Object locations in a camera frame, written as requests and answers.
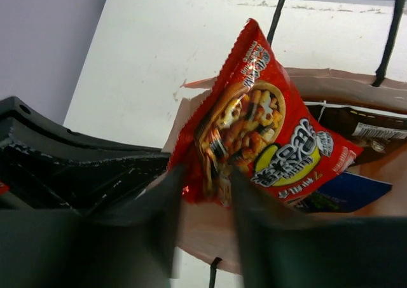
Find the red snack bag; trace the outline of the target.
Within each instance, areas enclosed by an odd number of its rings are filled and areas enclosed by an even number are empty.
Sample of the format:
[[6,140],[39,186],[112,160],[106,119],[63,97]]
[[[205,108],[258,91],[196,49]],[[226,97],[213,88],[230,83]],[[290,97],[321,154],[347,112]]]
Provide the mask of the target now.
[[294,205],[345,171],[362,148],[310,114],[259,24],[249,19],[208,97],[179,132],[169,166],[187,165],[183,198],[232,203],[231,172]]

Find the blue sea salt chips bag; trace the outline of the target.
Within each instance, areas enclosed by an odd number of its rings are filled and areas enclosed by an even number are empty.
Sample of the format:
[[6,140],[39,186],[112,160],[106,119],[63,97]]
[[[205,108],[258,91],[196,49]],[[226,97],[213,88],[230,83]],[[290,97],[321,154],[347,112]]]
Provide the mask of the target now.
[[344,172],[294,207],[306,214],[351,213],[386,195],[392,184]]

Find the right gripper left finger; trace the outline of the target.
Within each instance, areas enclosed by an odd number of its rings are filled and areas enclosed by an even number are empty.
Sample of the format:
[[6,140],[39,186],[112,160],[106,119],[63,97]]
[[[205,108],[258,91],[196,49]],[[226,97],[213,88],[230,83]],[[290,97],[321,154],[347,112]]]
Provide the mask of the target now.
[[1,211],[2,287],[169,287],[185,167],[91,217]]

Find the orange paper bag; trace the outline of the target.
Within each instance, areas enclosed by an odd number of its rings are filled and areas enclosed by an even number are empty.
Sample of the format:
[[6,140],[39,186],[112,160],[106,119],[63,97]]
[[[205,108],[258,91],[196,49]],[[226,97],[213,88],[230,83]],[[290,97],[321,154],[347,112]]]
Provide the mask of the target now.
[[[387,42],[376,74],[369,76],[335,69],[290,68],[301,96],[308,100],[328,100],[341,104],[358,104],[390,112],[406,112],[406,83],[386,77],[396,36],[405,14],[406,0],[394,1],[394,12]],[[369,178],[385,179],[395,190],[384,199],[357,210],[358,216],[406,215],[406,146],[397,148],[377,160],[353,168],[353,172]],[[221,256],[221,269],[238,273],[237,249],[231,213],[213,203],[186,206],[181,233],[181,248],[208,263]]]

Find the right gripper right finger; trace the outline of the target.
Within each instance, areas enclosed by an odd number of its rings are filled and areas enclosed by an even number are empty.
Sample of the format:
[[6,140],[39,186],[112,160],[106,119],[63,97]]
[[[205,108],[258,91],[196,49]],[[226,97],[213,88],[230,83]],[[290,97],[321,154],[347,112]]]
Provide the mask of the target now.
[[231,173],[245,287],[405,287],[406,219],[316,219]]

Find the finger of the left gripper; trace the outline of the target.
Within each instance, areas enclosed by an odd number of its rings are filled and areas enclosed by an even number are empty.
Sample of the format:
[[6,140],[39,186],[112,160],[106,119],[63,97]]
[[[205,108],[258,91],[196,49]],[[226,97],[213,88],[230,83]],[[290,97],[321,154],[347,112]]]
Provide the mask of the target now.
[[78,162],[14,149],[1,151],[1,182],[34,209],[102,210],[126,195],[138,195],[167,168],[169,154]]
[[9,117],[16,119],[38,134],[75,147],[110,151],[161,153],[161,149],[156,147],[134,146],[73,132],[71,129],[63,127],[39,114],[16,96],[1,100],[1,119]]

